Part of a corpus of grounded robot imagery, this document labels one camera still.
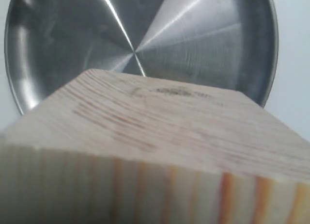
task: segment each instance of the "wood grain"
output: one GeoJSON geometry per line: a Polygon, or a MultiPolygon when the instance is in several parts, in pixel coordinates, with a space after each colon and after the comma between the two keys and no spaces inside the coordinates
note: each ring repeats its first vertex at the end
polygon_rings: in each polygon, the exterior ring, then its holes
{"type": "Polygon", "coordinates": [[[239,92],[89,70],[0,144],[0,223],[310,223],[310,144],[239,92]]]}

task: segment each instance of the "brushed metal surface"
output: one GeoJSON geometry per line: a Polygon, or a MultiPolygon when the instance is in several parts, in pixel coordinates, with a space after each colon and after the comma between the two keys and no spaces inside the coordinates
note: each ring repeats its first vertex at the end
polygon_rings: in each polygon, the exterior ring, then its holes
{"type": "Polygon", "coordinates": [[[272,0],[12,0],[5,54],[21,113],[88,68],[234,89],[264,105],[278,28],[272,0]]]}

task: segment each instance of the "wood surface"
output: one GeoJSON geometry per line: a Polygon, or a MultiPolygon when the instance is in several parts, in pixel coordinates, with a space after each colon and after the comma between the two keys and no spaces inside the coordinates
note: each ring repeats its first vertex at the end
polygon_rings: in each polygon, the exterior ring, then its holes
{"type": "Polygon", "coordinates": [[[88,70],[0,145],[0,223],[310,223],[310,144],[239,92],[88,70]]]}

